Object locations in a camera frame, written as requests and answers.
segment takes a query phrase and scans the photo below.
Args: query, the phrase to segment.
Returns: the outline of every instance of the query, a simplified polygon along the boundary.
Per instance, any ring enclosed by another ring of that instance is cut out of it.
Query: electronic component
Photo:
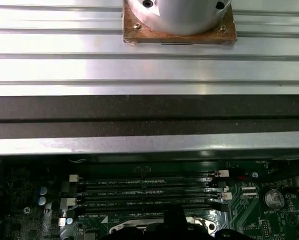
[[[78,181],[79,181],[79,175],[78,174],[69,175],[69,182],[70,183],[77,183]]]
[[[232,200],[232,193],[231,192],[222,192],[221,199],[223,200]]]
[[[61,198],[59,209],[68,209],[69,206],[75,206],[77,204],[77,199],[75,197]]]
[[[68,210],[66,211],[66,217],[69,219],[74,219],[75,218],[75,210]]]
[[[72,224],[73,222],[73,218],[66,218],[66,224]]]
[[[230,172],[228,170],[219,170],[218,176],[220,178],[228,178],[230,176]]]
[[[255,186],[243,186],[241,189],[242,190],[256,190],[256,187]]]
[[[271,235],[270,235],[270,224],[269,221],[267,220],[261,220],[261,225],[263,228],[263,234],[264,234],[264,239],[270,239]]]
[[[58,226],[59,227],[64,227],[66,225],[66,218],[65,217],[60,217],[58,219]]]
[[[39,189],[39,195],[46,195],[48,193],[48,188],[46,186],[42,186],[40,189]]]
[[[37,204],[40,205],[40,206],[43,206],[46,204],[46,198],[44,196],[41,196],[38,198],[37,200]]]
[[[243,192],[242,196],[257,196],[257,192]]]
[[[285,205],[285,199],[283,194],[278,190],[271,189],[264,195],[264,202],[266,206],[272,210],[280,210]]]

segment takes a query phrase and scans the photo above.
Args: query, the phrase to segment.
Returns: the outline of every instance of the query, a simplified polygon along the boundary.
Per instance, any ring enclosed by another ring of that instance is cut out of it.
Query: screw
[[[215,225],[214,225],[214,224],[210,224],[210,225],[208,226],[208,228],[209,228],[209,230],[214,230],[214,229],[215,229]]]
[[[219,30],[225,31],[226,30],[226,26],[225,25],[220,26]]]
[[[31,211],[32,211],[32,209],[31,209],[29,206],[27,206],[27,207],[25,207],[25,208],[23,209],[23,212],[24,212],[25,214],[30,214]]]
[[[142,25],[140,23],[136,23],[134,25],[134,29],[141,29],[142,28]]]
[[[255,178],[255,179],[257,179],[258,177],[259,177],[259,174],[257,173],[257,172],[252,172],[251,173],[251,176],[253,177],[253,178]]]

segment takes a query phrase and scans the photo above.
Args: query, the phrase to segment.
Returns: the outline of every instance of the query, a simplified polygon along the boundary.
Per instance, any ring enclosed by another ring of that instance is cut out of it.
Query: green circuit board
[[[157,164],[128,164],[105,166],[98,168],[97,172],[146,173],[157,175],[166,173],[200,172],[221,170],[227,168],[241,168],[247,172],[257,172],[259,177],[267,175],[269,169],[267,161],[218,161],[218,162],[187,162],[187,163],[157,163]],[[217,229],[229,228],[245,234],[255,240],[299,240],[299,198],[295,194],[284,195],[285,206],[281,210],[268,209],[263,201],[262,191],[269,187],[278,190],[283,187],[293,186],[290,179],[266,184],[254,182],[239,182],[229,187],[232,200],[229,203],[229,212],[216,210],[185,209],[185,215],[203,218],[216,223]],[[76,239],[83,240],[84,232],[97,230],[99,236],[110,233],[110,229],[119,223],[131,219],[162,218],[162,212],[143,214],[140,212],[118,212],[85,215],[72,226],[74,232],[81,233]]]
[[[8,240],[98,240],[110,234],[113,227],[126,221],[162,219],[163,212],[159,210],[144,212],[119,208],[121,202],[126,204],[124,201],[138,206],[146,199],[155,199],[152,205],[164,202],[182,204],[186,217],[215,223],[213,232],[228,228],[255,240],[299,240],[299,195],[282,191],[283,188],[293,186],[291,179],[268,183],[257,183],[249,179],[227,181],[226,191],[231,193],[232,199],[223,200],[223,203],[228,204],[226,212],[187,207],[203,203],[200,199],[202,192],[224,191],[212,187],[201,190],[201,186],[197,186],[203,183],[206,172],[234,168],[243,169],[247,176],[257,173],[261,178],[286,163],[276,161],[273,164],[263,160],[110,164],[85,162],[69,163],[66,170],[57,165],[46,168],[36,166],[37,169],[14,167],[5,179],[12,205],[11,214],[6,218],[4,235]],[[85,188],[79,194],[67,197],[84,196],[85,202],[81,205],[85,206],[85,211],[76,216],[73,222],[59,226],[60,218],[68,218],[67,213],[71,210],[60,210],[58,206],[62,198],[60,181],[68,179],[71,174],[82,176],[77,184],[84,184]],[[40,195],[37,191],[42,186],[48,188],[44,197],[50,203],[38,205]],[[282,209],[269,209],[264,203],[264,191],[272,188],[283,193]],[[135,195],[137,191],[132,189],[141,189],[145,195],[140,198]],[[30,214],[24,213],[26,206],[30,206]]]

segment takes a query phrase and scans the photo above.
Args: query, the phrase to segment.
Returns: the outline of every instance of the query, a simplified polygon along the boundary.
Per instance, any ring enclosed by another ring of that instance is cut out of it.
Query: white connector
[[[69,182],[70,183],[77,183],[78,181],[79,181],[79,175],[78,174],[69,175]]]
[[[221,199],[223,200],[232,200],[233,196],[231,192],[222,192],[221,193]]]

